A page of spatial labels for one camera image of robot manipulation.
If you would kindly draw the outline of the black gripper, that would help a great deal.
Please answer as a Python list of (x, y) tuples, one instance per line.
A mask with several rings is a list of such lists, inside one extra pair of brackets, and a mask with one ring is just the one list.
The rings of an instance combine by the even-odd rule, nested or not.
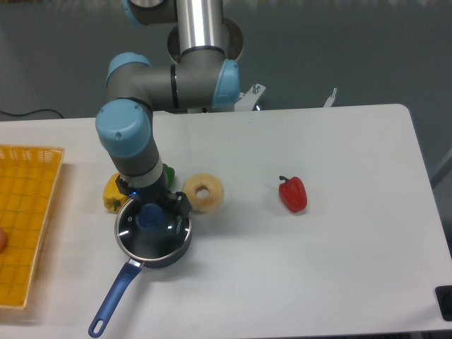
[(191, 213), (188, 196), (182, 191), (170, 192), (166, 175), (161, 175), (156, 182), (143, 188), (132, 187), (119, 175), (115, 179), (115, 184), (121, 194), (141, 203), (165, 202), (167, 209), (180, 218), (188, 218)]

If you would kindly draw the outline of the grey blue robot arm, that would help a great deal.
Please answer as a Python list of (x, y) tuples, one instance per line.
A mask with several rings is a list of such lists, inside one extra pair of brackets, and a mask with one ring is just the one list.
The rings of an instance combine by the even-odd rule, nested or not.
[(119, 173), (122, 194), (186, 217), (191, 205), (185, 194), (169, 188), (153, 137), (153, 112), (219, 108), (239, 100), (239, 67), (227, 58), (224, 44), (223, 5), (221, 1), (124, 1), (122, 6), (141, 25), (176, 23), (180, 60), (156, 68), (133, 52), (114, 57), (96, 131)]

